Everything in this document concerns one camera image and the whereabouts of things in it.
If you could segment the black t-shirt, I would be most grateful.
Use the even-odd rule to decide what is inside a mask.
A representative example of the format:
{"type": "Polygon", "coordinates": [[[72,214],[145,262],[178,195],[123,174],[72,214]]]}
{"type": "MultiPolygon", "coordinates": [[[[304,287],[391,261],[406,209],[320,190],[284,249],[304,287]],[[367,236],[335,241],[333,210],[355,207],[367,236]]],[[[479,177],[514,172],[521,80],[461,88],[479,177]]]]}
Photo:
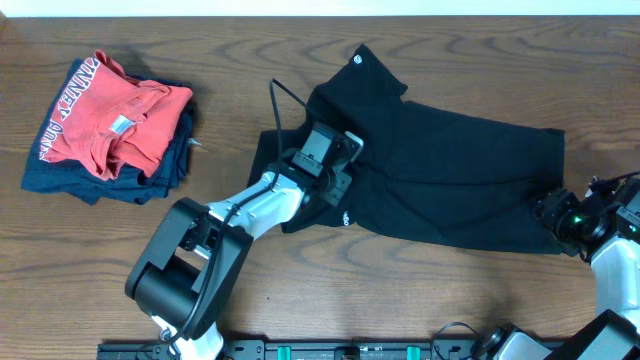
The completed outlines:
{"type": "Polygon", "coordinates": [[[405,92],[360,46],[314,88],[300,127],[260,135],[251,181],[278,150],[301,147],[316,122],[352,131],[364,142],[340,203],[312,200],[283,231],[357,224],[384,236],[458,248],[558,253],[533,209],[563,183],[563,132],[440,110],[406,100],[405,92]]]}

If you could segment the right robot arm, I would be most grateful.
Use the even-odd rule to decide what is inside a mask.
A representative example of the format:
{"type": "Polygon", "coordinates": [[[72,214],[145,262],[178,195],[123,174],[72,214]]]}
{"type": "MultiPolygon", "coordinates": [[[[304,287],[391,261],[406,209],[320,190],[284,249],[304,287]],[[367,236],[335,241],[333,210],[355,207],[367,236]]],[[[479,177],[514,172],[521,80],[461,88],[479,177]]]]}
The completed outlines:
{"type": "Polygon", "coordinates": [[[558,189],[540,200],[536,219],[569,256],[587,263],[596,317],[552,345],[509,324],[480,347],[488,359],[637,359],[639,357],[639,173],[595,177],[580,200],[558,189]]]}

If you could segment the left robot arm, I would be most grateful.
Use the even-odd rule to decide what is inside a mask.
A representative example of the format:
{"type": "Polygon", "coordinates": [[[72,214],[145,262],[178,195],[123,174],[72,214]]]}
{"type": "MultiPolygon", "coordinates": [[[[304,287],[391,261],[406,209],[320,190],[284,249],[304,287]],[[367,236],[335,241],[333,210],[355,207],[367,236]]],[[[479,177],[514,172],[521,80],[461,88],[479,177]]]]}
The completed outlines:
{"type": "Polygon", "coordinates": [[[217,320],[254,241],[290,221],[314,198],[337,205],[364,147],[350,131],[311,128],[299,148],[278,150],[240,193],[202,205],[174,203],[133,266],[126,295],[161,328],[158,340],[121,350],[119,359],[215,359],[217,320]]]}

